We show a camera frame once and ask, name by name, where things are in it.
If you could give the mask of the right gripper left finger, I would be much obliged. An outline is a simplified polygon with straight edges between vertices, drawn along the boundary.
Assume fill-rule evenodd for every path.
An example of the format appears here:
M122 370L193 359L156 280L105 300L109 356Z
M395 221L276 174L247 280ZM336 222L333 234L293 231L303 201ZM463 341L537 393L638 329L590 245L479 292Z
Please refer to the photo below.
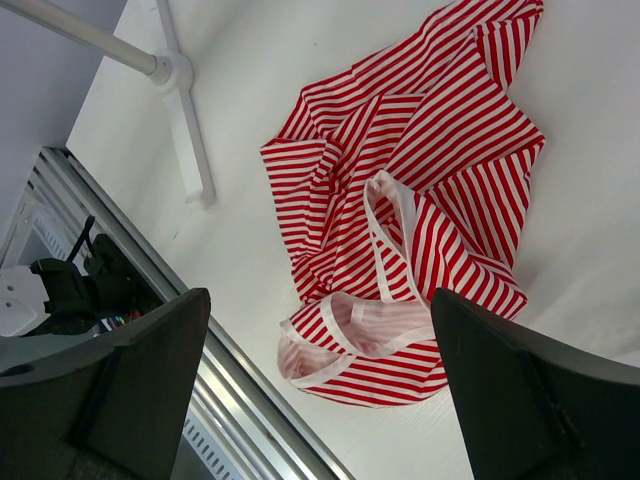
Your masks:
M4 479L168 479L201 360L210 295L1 374Z

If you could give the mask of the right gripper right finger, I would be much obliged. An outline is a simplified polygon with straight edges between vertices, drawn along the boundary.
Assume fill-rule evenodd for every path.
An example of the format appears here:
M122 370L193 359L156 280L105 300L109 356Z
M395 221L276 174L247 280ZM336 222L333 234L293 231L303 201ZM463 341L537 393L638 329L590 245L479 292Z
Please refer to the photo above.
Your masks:
M450 290L432 320L477 479L636 479L639 370Z

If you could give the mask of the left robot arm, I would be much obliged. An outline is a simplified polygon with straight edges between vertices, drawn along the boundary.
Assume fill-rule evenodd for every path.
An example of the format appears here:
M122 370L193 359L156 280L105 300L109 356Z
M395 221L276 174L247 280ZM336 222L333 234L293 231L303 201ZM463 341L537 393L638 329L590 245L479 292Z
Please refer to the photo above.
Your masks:
M87 217L68 255L1 270L1 336L107 331L161 305L160 297L106 234L91 237Z

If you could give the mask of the red striped tank top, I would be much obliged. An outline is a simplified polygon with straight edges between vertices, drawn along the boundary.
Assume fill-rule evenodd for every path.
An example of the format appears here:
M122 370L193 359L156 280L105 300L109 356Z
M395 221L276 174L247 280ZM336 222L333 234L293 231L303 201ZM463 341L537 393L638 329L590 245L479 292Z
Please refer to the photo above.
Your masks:
M280 327L296 389L405 406L446 374L440 288L512 319L512 269L543 133L509 98L540 1L456 1L404 41L306 86L262 147L300 308Z

